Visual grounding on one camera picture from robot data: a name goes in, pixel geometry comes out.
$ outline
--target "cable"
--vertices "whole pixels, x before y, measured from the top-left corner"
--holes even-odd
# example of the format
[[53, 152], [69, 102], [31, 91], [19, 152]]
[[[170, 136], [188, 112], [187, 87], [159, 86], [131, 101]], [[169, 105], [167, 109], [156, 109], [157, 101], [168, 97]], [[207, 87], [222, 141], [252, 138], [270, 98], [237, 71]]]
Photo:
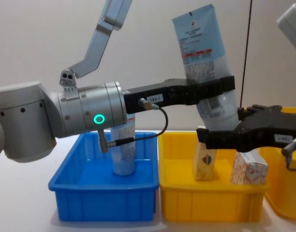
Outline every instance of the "cable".
[[125, 138], [125, 139], [117, 139], [117, 140], [114, 140], [114, 141], [110, 141], [108, 143], [108, 146], [109, 147], [120, 146], [120, 145], [128, 144], [128, 143], [131, 143], [131, 142], [134, 142], [134, 141], [139, 141], [139, 140], [144, 140], [144, 139], [152, 139], [152, 138], [155, 138], [155, 137], [163, 134], [166, 131], [167, 126], [168, 126], [168, 116], [167, 116], [167, 113], [166, 113], [166, 111], [164, 109], [162, 109], [160, 107], [157, 107], [156, 109], [160, 110], [165, 116], [165, 126], [164, 126], [164, 128], [163, 128], [163, 130], [161, 132], [159, 132], [157, 134], [154, 134], [154, 135], [141, 137], [141, 138], [129, 137], [129, 138]]

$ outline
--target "white wall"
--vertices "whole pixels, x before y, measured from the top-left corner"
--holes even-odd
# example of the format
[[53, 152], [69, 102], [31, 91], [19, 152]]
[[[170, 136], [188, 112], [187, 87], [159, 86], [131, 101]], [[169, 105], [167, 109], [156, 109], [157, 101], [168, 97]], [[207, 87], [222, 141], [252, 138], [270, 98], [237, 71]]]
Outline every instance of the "white wall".
[[[0, 0], [0, 86], [40, 80], [60, 90], [60, 73], [80, 61], [105, 0]], [[240, 97], [249, 0], [134, 0], [125, 24], [114, 31], [99, 69], [78, 86], [119, 81], [122, 88], [184, 78], [171, 19], [213, 3]], [[166, 107], [169, 129], [202, 125], [195, 106]], [[159, 112], [136, 114], [138, 129], [160, 129]]]
[[253, 0], [243, 106], [296, 106], [296, 49], [276, 20], [296, 0]]

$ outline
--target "cardboard box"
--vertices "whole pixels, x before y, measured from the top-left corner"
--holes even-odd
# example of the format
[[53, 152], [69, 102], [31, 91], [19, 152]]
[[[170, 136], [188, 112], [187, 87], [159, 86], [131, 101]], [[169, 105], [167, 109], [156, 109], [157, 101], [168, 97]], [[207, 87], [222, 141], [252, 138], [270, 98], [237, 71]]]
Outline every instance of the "cardboard box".
[[193, 159], [193, 174], [196, 180], [213, 178], [216, 153], [216, 149], [207, 149], [205, 144], [197, 142]]
[[266, 182], [268, 164], [258, 151], [237, 152], [232, 169], [233, 185], [261, 185]]

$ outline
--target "label sticker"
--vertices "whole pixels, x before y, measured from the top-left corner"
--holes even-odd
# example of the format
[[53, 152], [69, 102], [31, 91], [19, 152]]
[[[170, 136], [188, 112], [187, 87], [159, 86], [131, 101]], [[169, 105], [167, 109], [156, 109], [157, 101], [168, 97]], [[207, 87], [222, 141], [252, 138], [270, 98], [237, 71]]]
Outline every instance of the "label sticker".
[[293, 141], [293, 136], [285, 134], [274, 134], [276, 143], [289, 144]]
[[152, 102], [152, 103], [162, 102], [163, 101], [163, 94], [149, 96], [149, 97], [147, 97], [147, 101]]

